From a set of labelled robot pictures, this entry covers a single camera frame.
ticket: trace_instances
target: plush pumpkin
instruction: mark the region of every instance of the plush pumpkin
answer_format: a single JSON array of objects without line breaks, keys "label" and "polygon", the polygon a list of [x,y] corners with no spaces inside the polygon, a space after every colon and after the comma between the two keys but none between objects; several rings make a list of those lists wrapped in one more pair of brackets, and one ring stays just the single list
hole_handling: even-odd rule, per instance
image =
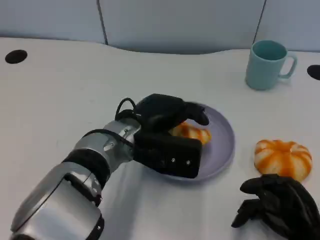
[{"label": "plush pumpkin", "polygon": [[189,139],[198,139],[202,145],[211,140],[211,134],[207,129],[199,129],[187,122],[183,122],[170,131],[171,135]]},{"label": "plush pumpkin", "polygon": [[256,144],[254,165],[261,174],[278,174],[301,182],[310,173],[309,150],[294,141],[261,140]]}]

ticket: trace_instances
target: black cable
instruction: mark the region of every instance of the black cable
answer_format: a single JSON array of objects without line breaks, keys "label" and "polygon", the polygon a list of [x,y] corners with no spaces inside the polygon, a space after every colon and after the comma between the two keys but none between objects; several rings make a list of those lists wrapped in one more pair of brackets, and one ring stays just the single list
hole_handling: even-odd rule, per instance
[{"label": "black cable", "polygon": [[131,103],[131,105],[133,107],[133,112],[134,113],[136,112],[136,104],[135,104],[135,102],[130,97],[126,97],[126,98],[122,99],[122,101],[119,103],[119,105],[118,105],[118,107],[116,109],[116,112],[115,112],[115,118],[119,114],[122,105],[127,101],[129,101]]},{"label": "black cable", "polygon": [[[129,101],[132,104],[133,111],[130,114],[126,114],[126,116],[127,117],[131,117],[131,118],[135,119],[136,121],[138,121],[140,123],[139,119],[137,118],[137,116],[135,114],[135,112],[136,112],[136,104],[129,97],[126,97],[126,98],[122,99],[122,101],[119,103],[119,105],[118,105],[118,107],[116,109],[116,112],[115,112],[115,117],[114,117],[115,120],[118,121],[119,117],[124,117],[124,116],[119,116],[119,112],[120,112],[120,109],[121,109],[122,105],[127,101]],[[90,134],[106,134],[106,135],[110,135],[110,136],[114,137],[117,141],[122,142],[123,144],[128,145],[131,148],[134,147],[134,145],[131,142],[129,142],[128,140],[126,140],[124,137],[120,136],[119,134],[117,134],[117,133],[115,133],[113,131],[110,131],[110,130],[107,130],[107,129],[104,129],[104,128],[91,130],[91,131],[87,132],[82,138],[84,138],[84,137],[86,137],[86,136],[88,136]]]},{"label": "black cable", "polygon": [[131,142],[129,142],[127,139],[125,139],[124,137],[120,136],[119,134],[117,134],[113,131],[107,130],[107,129],[101,128],[101,129],[91,130],[91,131],[87,132],[82,138],[84,138],[90,134],[107,134],[107,135],[114,137],[119,142],[122,142],[123,144],[128,145],[131,148],[134,147],[134,145]]}]

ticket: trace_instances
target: silver robotic arm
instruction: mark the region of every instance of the silver robotic arm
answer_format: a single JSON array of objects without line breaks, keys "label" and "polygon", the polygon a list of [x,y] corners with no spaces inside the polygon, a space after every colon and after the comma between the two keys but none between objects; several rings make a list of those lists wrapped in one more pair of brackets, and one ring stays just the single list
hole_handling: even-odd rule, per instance
[{"label": "silver robotic arm", "polygon": [[[139,128],[132,119],[104,127],[130,143]],[[132,149],[111,135],[83,137],[21,204],[11,240],[97,240],[104,228],[101,191],[119,165],[131,160]]]},{"label": "silver robotic arm", "polygon": [[[133,109],[120,112],[125,101]],[[11,240],[99,239],[105,225],[101,192],[122,163],[135,160],[161,174],[195,178],[201,142],[168,133],[186,119],[209,123],[202,106],[177,97],[152,94],[137,106],[122,100],[115,120],[80,139],[24,200]]]}]

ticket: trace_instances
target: black glove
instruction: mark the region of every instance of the black glove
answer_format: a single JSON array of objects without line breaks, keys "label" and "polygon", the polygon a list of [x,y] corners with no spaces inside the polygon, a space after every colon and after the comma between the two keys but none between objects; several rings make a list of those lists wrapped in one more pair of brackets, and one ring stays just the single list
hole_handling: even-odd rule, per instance
[{"label": "black glove", "polygon": [[240,190],[259,199],[245,200],[232,227],[248,219],[261,219],[273,231],[289,240],[319,240],[320,215],[308,191],[291,177],[266,174],[245,181]]}]

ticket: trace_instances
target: white table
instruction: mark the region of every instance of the white table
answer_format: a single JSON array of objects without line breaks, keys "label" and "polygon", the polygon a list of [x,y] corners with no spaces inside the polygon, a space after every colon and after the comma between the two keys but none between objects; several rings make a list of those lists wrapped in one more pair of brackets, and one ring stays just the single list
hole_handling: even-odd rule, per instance
[{"label": "white table", "polygon": [[[12,50],[28,53],[7,64]],[[101,240],[280,239],[260,222],[230,227],[246,196],[242,182],[259,176],[253,148],[261,139],[307,146],[313,170],[303,184],[320,203],[320,81],[307,67],[319,53],[297,52],[291,84],[258,92],[245,84],[248,50],[169,55],[119,50],[97,43],[0,39],[0,235],[10,235],[22,200],[80,137],[114,117],[119,101],[151,93],[205,103],[220,111],[236,137],[233,163],[202,185],[175,184],[135,162],[123,165],[103,190]]]}]

